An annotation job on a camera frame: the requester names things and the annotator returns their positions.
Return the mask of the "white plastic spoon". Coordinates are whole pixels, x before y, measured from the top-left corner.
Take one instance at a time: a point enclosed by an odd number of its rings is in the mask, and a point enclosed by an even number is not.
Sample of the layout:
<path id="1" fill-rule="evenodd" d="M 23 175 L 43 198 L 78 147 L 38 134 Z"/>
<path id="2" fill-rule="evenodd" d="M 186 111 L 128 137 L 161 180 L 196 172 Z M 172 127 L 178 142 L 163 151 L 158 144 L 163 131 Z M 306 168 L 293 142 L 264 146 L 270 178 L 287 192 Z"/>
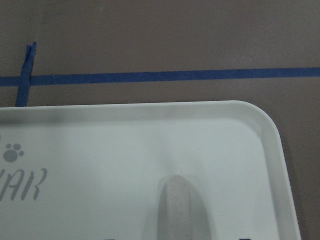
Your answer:
<path id="1" fill-rule="evenodd" d="M 212 231 L 199 191 L 185 177 L 171 176 L 160 192 L 158 240 L 211 240 Z"/>

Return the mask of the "white bear serving tray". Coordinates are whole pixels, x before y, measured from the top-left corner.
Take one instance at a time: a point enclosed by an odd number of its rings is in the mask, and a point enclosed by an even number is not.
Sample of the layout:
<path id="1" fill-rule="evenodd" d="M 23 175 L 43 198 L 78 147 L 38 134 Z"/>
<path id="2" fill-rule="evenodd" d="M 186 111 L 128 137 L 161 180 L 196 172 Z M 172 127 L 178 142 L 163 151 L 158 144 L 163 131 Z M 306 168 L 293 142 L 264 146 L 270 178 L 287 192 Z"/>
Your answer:
<path id="1" fill-rule="evenodd" d="M 3 240 L 158 240 L 176 175 L 202 196 L 211 240 L 301 238 L 279 131 L 253 104 L 0 111 Z"/>

